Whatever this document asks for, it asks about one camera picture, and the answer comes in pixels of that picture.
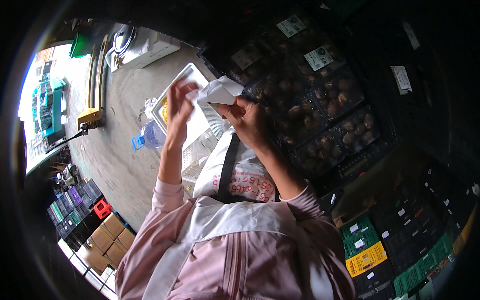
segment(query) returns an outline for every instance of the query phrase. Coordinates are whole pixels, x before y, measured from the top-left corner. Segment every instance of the label sticker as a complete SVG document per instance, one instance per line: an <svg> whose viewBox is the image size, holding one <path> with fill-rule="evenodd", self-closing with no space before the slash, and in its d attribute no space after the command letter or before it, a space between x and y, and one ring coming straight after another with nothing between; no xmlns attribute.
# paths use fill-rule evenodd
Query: label sticker
<svg viewBox="0 0 480 300"><path fill-rule="evenodd" d="M291 16L283 22L280 22L276 25L286 37L294 36L300 31L307 29L307 26L300 21L297 16Z"/></svg>
<svg viewBox="0 0 480 300"><path fill-rule="evenodd" d="M408 79L407 70L404 66L390 66L392 69L393 75L395 76L396 85L398 86L398 90L400 95L406 95L408 91L413 92L412 85L410 84L410 80Z"/></svg>
<svg viewBox="0 0 480 300"><path fill-rule="evenodd" d="M251 66L254 62L262 58L263 54L254 45L247 45L234 55L232 59L237 65L245 70Z"/></svg>
<svg viewBox="0 0 480 300"><path fill-rule="evenodd" d="M333 58L324 46L304 55L314 71L318 71L329 63L333 62Z"/></svg>
<svg viewBox="0 0 480 300"><path fill-rule="evenodd" d="M365 246L365 243L363 242L363 240L359 240L358 242L355 243L355 248L357 249L363 246Z"/></svg>
<svg viewBox="0 0 480 300"><path fill-rule="evenodd" d="M352 227L350 227L350 232L351 233L354 233L355 231L359 230L359 226L358 224L355 224L353 225Z"/></svg>

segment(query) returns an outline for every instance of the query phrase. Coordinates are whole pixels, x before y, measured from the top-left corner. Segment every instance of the hand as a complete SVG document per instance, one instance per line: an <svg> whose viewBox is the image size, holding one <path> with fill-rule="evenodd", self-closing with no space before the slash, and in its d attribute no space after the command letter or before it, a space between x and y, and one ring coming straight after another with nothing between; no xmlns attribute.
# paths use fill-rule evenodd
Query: hand
<svg viewBox="0 0 480 300"><path fill-rule="evenodd" d="M223 119L228 119L237 131L240 140L254 151L268 147L265 111L244 97L235 97L233 105L219 104Z"/></svg>
<svg viewBox="0 0 480 300"><path fill-rule="evenodd" d="M187 121L193 111L187 94L194 90L198 90L197 84L180 79L167 91L168 130L165 146L168 150L181 149L187 139Z"/></svg>

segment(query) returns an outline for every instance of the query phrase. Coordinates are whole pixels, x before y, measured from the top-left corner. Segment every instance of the tissue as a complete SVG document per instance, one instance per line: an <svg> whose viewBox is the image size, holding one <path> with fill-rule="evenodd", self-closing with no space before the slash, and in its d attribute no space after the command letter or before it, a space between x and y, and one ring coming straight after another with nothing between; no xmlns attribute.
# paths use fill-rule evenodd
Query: tissue
<svg viewBox="0 0 480 300"><path fill-rule="evenodd" d="M232 105L235 96L240 96L244 87L228 77L222 76L211 81L200 91L197 102L209 102Z"/></svg>

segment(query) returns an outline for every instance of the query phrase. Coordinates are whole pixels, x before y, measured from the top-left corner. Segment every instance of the green trash bin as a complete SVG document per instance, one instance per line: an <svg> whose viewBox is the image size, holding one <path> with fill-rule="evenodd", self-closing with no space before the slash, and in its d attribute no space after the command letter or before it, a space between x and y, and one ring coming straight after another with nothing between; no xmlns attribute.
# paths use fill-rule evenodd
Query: green trash bin
<svg viewBox="0 0 480 300"><path fill-rule="evenodd" d="M70 59L80 58L87 54L90 54L91 47L87 47L87 39L85 36L77 33L73 39L72 47L70 48Z"/></svg>

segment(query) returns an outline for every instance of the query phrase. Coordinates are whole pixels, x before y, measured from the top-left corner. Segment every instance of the pink jacket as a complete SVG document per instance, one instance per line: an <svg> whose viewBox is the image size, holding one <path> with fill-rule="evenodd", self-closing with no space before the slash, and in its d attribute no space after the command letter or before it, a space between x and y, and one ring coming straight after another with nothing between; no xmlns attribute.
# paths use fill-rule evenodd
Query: pink jacket
<svg viewBox="0 0 480 300"><path fill-rule="evenodd" d="M120 299L142 298L162 255L176 242L195 203L184 203L183 195L181 184L157 180L152 211L116 274ZM354 299L342 239L312 186L286 202L322 254L335 299ZM249 231L214 238L195 245L168 299L303 299L299 259L295 241L280 234Z"/></svg>

